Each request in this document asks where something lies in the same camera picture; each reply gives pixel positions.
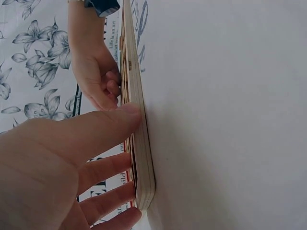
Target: blue sleeve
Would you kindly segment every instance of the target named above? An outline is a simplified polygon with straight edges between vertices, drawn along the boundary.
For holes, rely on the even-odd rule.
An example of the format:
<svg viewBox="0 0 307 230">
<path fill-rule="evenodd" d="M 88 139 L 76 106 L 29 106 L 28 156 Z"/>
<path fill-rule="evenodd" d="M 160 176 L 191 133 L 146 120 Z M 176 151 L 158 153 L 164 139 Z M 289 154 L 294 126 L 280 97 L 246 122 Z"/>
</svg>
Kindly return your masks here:
<svg viewBox="0 0 307 230">
<path fill-rule="evenodd" d="M 106 17 L 120 8 L 117 0 L 84 0 L 85 7 L 94 7 L 98 17 Z"/>
</svg>

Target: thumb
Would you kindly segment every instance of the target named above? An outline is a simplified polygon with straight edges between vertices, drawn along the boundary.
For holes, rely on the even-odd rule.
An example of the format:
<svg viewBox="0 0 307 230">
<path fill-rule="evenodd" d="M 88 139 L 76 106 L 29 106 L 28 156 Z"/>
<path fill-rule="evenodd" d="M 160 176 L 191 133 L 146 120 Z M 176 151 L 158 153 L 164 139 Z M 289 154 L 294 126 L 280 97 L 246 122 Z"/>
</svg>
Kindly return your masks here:
<svg viewBox="0 0 307 230">
<path fill-rule="evenodd" d="M 80 167 L 89 159 L 122 143 L 141 121 L 137 105 L 95 111 L 55 123 L 52 137 L 57 154 Z"/>
</svg>

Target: adult hand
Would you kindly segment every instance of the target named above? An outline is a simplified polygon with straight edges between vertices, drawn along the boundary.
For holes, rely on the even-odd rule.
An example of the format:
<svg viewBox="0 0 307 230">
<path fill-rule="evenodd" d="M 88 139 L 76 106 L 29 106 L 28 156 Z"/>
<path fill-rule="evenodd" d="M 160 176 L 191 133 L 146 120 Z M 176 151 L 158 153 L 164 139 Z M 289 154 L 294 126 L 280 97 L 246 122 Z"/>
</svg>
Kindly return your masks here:
<svg viewBox="0 0 307 230">
<path fill-rule="evenodd" d="M 69 44 L 72 69 L 83 94 L 97 110 L 117 107 L 118 66 L 104 43 L 105 18 L 83 2 L 69 3 Z"/>
<path fill-rule="evenodd" d="M 76 196 L 124 172 L 122 153 L 89 159 L 124 141 L 139 125 L 133 104 L 63 121 L 32 119 L 0 137 L 0 229 L 89 230 L 135 196 L 133 183 L 78 203 Z M 141 212 L 130 208 L 93 230 L 130 230 Z"/>
</svg>

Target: lily print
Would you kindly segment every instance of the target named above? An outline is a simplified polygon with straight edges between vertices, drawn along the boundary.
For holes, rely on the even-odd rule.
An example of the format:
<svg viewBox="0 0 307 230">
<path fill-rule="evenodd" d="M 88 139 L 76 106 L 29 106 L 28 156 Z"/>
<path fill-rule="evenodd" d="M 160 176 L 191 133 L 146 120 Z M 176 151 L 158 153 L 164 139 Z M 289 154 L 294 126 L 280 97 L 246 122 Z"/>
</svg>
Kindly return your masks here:
<svg viewBox="0 0 307 230">
<path fill-rule="evenodd" d="M 34 20 L 31 22 L 28 31 L 26 33 L 20 33 L 13 40 L 14 44 L 24 44 L 24 52 L 27 53 L 31 45 L 35 41 L 48 41 L 49 37 L 44 30 L 40 30 L 38 27 L 38 21 Z"/>
<path fill-rule="evenodd" d="M 26 20 L 33 12 L 34 8 L 40 3 L 41 0 L 4 0 L 2 5 L 10 5 L 13 2 L 20 3 L 24 9 L 22 18 Z"/>
<path fill-rule="evenodd" d="M 45 88 L 56 76 L 59 63 L 50 63 L 54 58 L 49 58 L 40 50 L 35 50 L 36 55 L 31 57 L 25 64 L 28 75 L 37 82 L 34 87 Z"/>
<path fill-rule="evenodd" d="M 3 63 L 0 65 L 0 96 L 4 100 L 7 100 L 11 93 L 11 87 L 8 83 L 6 83 L 6 79 L 9 76 L 12 68 L 9 68 L 8 70 L 2 72 L 1 69 L 2 69 Z"/>
<path fill-rule="evenodd" d="M 24 106 L 24 114 L 28 119 L 32 118 L 49 118 L 56 121 L 67 119 L 72 117 L 73 105 L 75 97 L 69 99 L 65 108 L 68 112 L 58 112 L 60 104 L 60 96 L 55 96 L 50 99 L 50 96 L 54 94 L 57 89 L 49 90 L 44 97 L 44 104 L 42 103 L 28 103 Z M 19 107 L 11 106 L 1 111 L 2 114 L 14 114 L 22 111 Z"/>
<path fill-rule="evenodd" d="M 26 54 L 35 41 L 42 41 L 44 44 L 47 42 L 45 46 L 51 47 L 47 51 L 47 55 L 44 55 L 41 50 L 35 49 L 36 55 L 29 59 L 22 53 L 14 54 L 12 59 L 17 63 L 27 60 L 25 67 L 28 69 L 28 75 L 36 80 L 35 87 L 41 90 L 54 80 L 59 66 L 63 69 L 69 69 L 71 50 L 67 32 L 59 30 L 55 18 L 52 26 L 43 29 L 38 27 L 37 20 L 32 21 L 28 32 L 17 35 L 13 43 L 24 43 Z"/>
<path fill-rule="evenodd" d="M 71 49 L 68 44 L 66 31 L 56 31 L 51 39 L 52 48 L 48 51 L 49 58 L 59 57 L 59 65 L 62 69 L 69 69 L 71 65 Z"/>
</svg>

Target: fingernail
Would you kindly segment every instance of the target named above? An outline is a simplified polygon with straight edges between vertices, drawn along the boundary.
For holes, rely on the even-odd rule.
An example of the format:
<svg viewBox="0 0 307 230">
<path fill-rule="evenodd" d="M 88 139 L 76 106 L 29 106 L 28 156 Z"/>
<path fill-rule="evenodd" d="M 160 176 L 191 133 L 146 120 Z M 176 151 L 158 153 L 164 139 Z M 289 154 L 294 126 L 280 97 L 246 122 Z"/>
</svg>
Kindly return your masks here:
<svg viewBox="0 0 307 230">
<path fill-rule="evenodd" d="M 117 108 L 117 110 L 122 110 L 127 114 L 136 114 L 140 112 L 139 107 L 134 103 L 127 103 L 122 105 L 121 107 Z"/>
</svg>

